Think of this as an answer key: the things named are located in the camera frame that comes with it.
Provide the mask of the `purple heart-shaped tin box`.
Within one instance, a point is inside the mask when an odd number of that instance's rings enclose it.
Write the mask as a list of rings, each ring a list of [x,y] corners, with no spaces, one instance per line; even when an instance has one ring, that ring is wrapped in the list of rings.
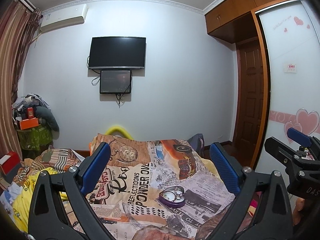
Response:
[[[167,207],[180,208],[185,205],[185,190],[181,186],[172,186],[159,193],[158,201]]]

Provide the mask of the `red box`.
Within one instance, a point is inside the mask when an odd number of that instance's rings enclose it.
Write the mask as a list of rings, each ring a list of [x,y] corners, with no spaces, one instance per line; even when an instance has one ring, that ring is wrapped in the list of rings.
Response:
[[[15,176],[19,168],[22,167],[19,155],[10,151],[1,157],[1,173],[6,177]]]

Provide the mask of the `brown upper wardrobe cabinet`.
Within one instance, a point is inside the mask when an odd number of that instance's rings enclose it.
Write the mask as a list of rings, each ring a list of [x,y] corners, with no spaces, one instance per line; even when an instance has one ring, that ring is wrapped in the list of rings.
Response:
[[[225,0],[205,14],[207,34],[228,43],[257,36],[251,11],[278,0]]]

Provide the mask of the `white wardrobe sliding door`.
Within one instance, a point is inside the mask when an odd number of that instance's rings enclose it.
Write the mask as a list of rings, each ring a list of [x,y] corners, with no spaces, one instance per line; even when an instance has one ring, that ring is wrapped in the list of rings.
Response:
[[[304,0],[273,5],[257,16],[270,68],[266,137],[296,150],[289,128],[319,137],[319,21]]]

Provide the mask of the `black wall television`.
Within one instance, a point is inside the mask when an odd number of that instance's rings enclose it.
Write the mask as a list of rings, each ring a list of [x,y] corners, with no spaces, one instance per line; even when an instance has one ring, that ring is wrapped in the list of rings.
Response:
[[[89,69],[143,69],[146,38],[105,36],[94,37],[88,57]]]

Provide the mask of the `white air conditioner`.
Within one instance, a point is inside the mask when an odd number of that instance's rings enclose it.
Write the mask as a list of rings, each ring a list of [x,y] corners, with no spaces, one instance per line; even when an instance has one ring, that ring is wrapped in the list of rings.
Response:
[[[40,31],[46,33],[52,30],[83,24],[88,12],[87,4],[75,5],[50,12],[43,17]]]

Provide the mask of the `small black wall monitor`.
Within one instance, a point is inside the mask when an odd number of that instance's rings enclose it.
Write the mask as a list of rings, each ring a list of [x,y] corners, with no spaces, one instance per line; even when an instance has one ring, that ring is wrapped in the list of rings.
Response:
[[[100,94],[130,94],[132,72],[130,70],[102,70]]]

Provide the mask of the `brown wooden door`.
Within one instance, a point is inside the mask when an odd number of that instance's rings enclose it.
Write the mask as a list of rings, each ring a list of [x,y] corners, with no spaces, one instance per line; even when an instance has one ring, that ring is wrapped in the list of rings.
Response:
[[[262,109],[264,74],[259,40],[238,44],[238,109],[234,133],[236,157],[249,165],[257,143]]]

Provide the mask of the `printed collage bed blanket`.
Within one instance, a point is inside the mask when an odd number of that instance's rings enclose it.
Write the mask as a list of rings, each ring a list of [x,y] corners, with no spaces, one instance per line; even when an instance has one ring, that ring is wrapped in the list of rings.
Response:
[[[185,140],[99,134],[88,157],[50,148],[25,167],[65,171],[38,176],[23,231],[33,239],[205,239],[235,199]],[[172,186],[184,188],[183,207],[158,201]]]

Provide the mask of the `yellow headboard tube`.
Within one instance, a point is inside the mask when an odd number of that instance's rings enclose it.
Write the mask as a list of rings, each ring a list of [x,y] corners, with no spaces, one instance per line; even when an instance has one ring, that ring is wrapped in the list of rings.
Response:
[[[130,139],[133,140],[132,135],[123,127],[118,126],[118,125],[114,125],[111,126],[105,133],[104,135],[113,135],[113,134],[120,134],[122,137],[126,138],[126,139]]]

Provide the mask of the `yellow cloth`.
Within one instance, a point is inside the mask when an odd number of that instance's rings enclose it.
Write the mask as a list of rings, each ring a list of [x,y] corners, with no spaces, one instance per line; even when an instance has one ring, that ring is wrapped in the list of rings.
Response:
[[[24,232],[28,232],[28,219],[30,204],[35,190],[35,185],[41,171],[47,171],[50,175],[61,174],[65,171],[58,171],[54,167],[47,167],[42,170],[30,169],[29,167],[21,168],[14,177],[13,182],[22,187],[21,193],[18,194],[12,204],[14,212],[14,222],[16,226]]]

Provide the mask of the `orange box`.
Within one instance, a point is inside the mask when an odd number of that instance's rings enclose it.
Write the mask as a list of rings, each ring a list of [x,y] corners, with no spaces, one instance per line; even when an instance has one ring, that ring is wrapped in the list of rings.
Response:
[[[39,126],[38,118],[24,119],[19,122],[19,127],[21,130],[31,129]]]

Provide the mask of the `striped brown curtain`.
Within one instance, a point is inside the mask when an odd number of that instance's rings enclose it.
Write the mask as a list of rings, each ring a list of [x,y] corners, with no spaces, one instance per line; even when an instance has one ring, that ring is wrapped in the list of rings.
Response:
[[[13,151],[22,159],[11,107],[40,17],[40,9],[30,12],[19,0],[13,0],[1,18],[1,155]]]

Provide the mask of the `green patterned cloth pile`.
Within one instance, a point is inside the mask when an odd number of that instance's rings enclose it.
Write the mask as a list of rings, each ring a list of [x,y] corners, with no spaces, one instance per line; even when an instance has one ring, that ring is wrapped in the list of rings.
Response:
[[[22,149],[22,154],[27,156],[38,156],[53,144],[52,131],[47,126],[25,130],[17,130],[17,135]]]

